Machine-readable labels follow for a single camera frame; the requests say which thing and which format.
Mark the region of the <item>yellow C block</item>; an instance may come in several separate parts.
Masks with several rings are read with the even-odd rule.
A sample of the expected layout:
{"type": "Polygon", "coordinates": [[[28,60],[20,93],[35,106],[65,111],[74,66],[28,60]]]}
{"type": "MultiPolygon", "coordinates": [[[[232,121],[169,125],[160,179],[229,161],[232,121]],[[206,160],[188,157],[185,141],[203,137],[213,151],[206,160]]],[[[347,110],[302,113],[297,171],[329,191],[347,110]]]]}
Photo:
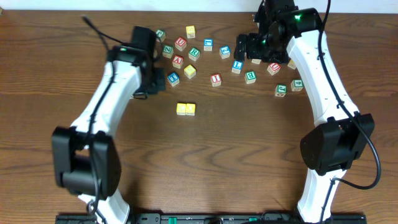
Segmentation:
{"type": "Polygon", "coordinates": [[[185,116],[186,115],[186,103],[177,103],[176,113],[177,115],[185,116]]]}

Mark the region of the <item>yellow O block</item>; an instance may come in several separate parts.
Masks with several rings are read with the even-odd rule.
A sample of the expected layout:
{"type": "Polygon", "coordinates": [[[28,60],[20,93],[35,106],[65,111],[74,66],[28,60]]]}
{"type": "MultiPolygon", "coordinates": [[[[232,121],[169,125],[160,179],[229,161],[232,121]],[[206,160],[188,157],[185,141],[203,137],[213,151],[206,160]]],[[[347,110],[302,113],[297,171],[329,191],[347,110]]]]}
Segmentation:
{"type": "Polygon", "coordinates": [[[195,116],[195,111],[196,111],[196,104],[194,103],[186,104],[185,112],[187,116],[195,116]]]}

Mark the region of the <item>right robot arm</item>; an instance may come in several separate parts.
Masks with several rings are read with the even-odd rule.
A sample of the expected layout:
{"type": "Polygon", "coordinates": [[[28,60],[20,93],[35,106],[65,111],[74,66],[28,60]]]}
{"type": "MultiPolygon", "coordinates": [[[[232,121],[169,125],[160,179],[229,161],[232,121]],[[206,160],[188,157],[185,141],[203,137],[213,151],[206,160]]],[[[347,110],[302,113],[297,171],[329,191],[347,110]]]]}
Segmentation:
{"type": "Polygon", "coordinates": [[[314,8],[300,9],[292,0],[261,2],[254,15],[256,33],[237,36],[234,57],[240,62],[295,64],[313,112],[314,129],[300,142],[307,166],[303,194],[294,215],[281,223],[365,223],[364,215],[334,215],[337,186],[372,147],[374,120],[361,114],[345,90],[332,61],[325,34],[327,18],[314,8]]]}

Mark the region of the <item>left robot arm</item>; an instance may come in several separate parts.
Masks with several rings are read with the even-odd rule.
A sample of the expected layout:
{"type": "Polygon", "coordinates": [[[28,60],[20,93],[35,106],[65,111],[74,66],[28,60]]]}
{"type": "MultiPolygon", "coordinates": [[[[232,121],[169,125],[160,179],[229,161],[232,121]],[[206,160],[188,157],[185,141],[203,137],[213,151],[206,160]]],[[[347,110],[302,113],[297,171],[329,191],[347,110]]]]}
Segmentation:
{"type": "Polygon", "coordinates": [[[128,223],[130,206],[118,187],[121,162],[114,143],[129,100],[165,88],[155,45],[159,32],[135,26],[130,42],[106,49],[102,79],[84,111],[52,133],[55,181],[86,204],[86,214],[57,215],[56,223],[128,223]]]}

